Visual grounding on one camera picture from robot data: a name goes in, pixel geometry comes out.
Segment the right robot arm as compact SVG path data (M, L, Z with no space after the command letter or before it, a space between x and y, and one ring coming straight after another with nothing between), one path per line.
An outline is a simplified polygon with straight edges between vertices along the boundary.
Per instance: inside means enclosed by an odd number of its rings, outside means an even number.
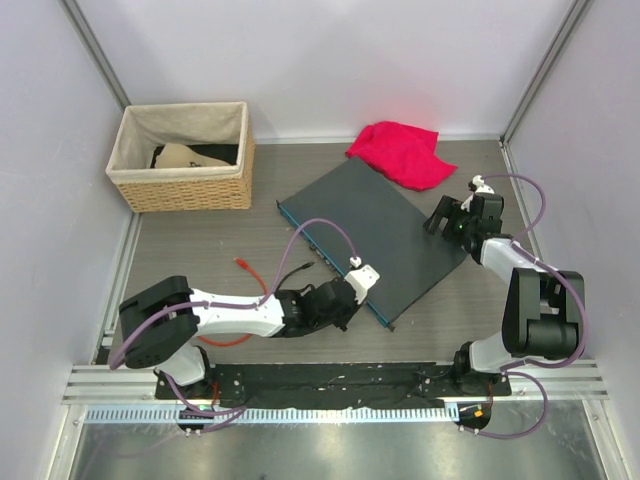
M463 344L439 377L460 396L487 395L507 370L526 364L569 366L585 349L583 277L545 264L503 233L503 210L503 197L494 193L465 202L443 196L424 223L428 234L461 247L508 287L500 331Z

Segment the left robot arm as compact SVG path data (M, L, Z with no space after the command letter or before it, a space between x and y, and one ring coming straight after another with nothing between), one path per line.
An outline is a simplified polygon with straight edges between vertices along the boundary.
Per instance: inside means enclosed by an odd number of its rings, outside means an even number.
M190 386L204 380L209 368L193 338L298 338L328 326L346 330L368 290L358 271L308 291L278 290L263 297L207 293L190 287L184 276L171 276L121 303L123 341L109 367L154 367L175 384Z

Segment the grey blue network switch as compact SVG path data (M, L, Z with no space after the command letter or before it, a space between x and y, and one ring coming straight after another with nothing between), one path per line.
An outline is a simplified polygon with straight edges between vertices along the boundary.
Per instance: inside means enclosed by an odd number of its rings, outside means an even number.
M466 252L439 233L423 228L427 217L393 184L362 160L351 158L290 197L279 200L281 215L294 227L322 218L302 236L327 264L344 275L357 252L380 275L367 306L387 328L410 306L459 267Z

